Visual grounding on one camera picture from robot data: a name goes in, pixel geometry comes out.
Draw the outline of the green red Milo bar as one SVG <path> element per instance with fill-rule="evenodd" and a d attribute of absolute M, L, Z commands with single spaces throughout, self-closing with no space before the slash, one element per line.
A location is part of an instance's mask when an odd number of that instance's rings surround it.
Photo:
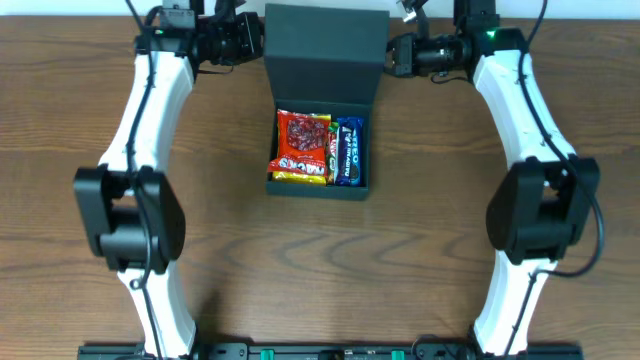
<path fill-rule="evenodd" d="M 337 172 L 337 132 L 338 132 L 338 123 L 331 122 L 328 128 L 328 142 L 327 142 L 327 184 L 333 185 L 335 183 L 336 172 Z"/>

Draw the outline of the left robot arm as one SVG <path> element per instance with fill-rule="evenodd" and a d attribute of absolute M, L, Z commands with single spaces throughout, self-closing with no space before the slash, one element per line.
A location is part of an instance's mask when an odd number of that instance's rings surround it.
<path fill-rule="evenodd" d="M 91 252 L 127 288 L 144 339 L 84 345 L 80 359 L 219 359 L 186 306 L 177 260 L 186 218 L 169 183 L 171 146 L 201 64 L 214 74 L 263 54 L 264 26 L 239 2 L 220 0 L 207 16 L 201 1 L 165 1 L 134 18 L 134 80 L 120 125 L 97 166 L 77 170 L 73 188 Z"/>

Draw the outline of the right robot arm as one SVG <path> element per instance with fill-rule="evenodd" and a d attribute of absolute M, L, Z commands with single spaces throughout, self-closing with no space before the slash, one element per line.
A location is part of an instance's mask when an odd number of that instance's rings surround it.
<path fill-rule="evenodd" d="M 559 261 L 581 238 L 588 220 L 602 224 L 596 198 L 600 170 L 579 156 L 556 126 L 532 66 L 533 33 L 504 27 L 493 0 L 458 1 L 455 30 L 432 36 L 420 0 L 400 0 L 414 33 L 387 46 L 387 73 L 463 80 L 481 94 L 493 117 L 507 173 L 485 217 L 495 263 L 486 301 L 463 343 L 433 335 L 415 340 L 418 359 L 579 359 L 571 344 L 532 345 L 528 328 L 545 282 L 569 278 Z"/>

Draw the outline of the blue Oreo cookie pack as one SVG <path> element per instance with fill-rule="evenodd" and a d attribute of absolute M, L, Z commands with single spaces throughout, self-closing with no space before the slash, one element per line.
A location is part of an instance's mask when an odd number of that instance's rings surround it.
<path fill-rule="evenodd" d="M 363 119 L 360 117 L 342 117 L 338 119 L 339 127 L 345 126 L 353 130 L 353 150 L 349 186 L 359 186 L 361 184 L 362 123 Z"/>

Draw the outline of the purple Dairy Milk chocolate bar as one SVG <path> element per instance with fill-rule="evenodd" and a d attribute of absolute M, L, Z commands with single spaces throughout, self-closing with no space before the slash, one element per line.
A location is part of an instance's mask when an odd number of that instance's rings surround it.
<path fill-rule="evenodd" d="M 338 128 L 337 170 L 335 183 L 338 186 L 350 185 L 352 163 L 353 130 L 349 127 Z"/>

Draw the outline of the black gift box with lid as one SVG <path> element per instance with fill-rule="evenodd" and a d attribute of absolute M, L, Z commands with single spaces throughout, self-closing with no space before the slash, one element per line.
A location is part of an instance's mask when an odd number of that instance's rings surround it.
<path fill-rule="evenodd" d="M 268 175 L 268 194 L 366 199 L 372 110 L 386 58 L 389 19 L 383 10 L 265 5 L 264 63 L 275 108 L 364 119 L 358 187 L 287 184 Z"/>

